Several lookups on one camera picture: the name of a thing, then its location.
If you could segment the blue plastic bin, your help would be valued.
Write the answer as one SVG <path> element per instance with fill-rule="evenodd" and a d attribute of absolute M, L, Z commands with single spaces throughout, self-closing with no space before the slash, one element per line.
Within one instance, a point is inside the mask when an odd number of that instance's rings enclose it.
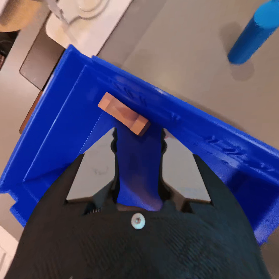
<path fill-rule="evenodd" d="M 151 123 L 134 134 L 98 104 L 108 92 Z M 24 227 L 62 172 L 117 128 L 119 203 L 157 210 L 161 131 L 199 155 L 230 188 L 261 245 L 278 226 L 278 150 L 134 75 L 69 46 L 1 176 Z"/>

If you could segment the blue cylinder block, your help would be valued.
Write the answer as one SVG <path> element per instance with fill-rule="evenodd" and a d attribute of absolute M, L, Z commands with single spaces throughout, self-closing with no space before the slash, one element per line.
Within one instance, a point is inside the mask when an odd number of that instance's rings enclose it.
<path fill-rule="evenodd" d="M 246 63 L 279 27 L 279 1 L 263 3 L 229 51 L 228 61 L 234 65 Z"/>

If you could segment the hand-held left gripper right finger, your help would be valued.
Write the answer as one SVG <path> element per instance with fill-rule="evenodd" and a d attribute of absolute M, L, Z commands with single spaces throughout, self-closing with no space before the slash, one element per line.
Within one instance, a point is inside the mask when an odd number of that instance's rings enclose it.
<path fill-rule="evenodd" d="M 162 181 L 171 190 L 174 202 L 210 202 L 210 196 L 193 153 L 167 129 L 162 130 Z"/>

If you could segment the wooden arch block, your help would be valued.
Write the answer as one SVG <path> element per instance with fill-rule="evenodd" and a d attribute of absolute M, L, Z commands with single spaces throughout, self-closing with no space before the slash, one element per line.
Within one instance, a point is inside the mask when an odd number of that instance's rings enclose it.
<path fill-rule="evenodd" d="M 120 121 L 138 136 L 144 135 L 151 125 L 148 119 L 130 109 L 108 92 L 104 94 L 98 107 Z"/>

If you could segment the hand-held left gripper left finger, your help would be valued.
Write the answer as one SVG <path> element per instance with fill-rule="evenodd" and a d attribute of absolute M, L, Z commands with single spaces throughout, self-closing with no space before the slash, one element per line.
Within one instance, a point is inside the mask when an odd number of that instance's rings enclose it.
<path fill-rule="evenodd" d="M 103 203 L 118 174 L 117 129 L 110 129 L 85 153 L 66 200 Z"/>

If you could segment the white document stand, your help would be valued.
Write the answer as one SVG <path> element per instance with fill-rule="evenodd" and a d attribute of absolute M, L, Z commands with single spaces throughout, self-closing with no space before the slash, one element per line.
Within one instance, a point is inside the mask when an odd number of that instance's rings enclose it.
<path fill-rule="evenodd" d="M 47 35 L 67 48 L 96 56 L 128 9 L 132 0 L 46 0 L 51 11 Z"/>

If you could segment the wooden backing board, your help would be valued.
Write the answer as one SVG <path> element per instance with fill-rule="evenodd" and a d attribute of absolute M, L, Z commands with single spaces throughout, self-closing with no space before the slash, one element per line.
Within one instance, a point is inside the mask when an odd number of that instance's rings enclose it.
<path fill-rule="evenodd" d="M 41 6 L 42 1 L 1 1 L 0 32 L 14 32 L 23 29 Z"/>

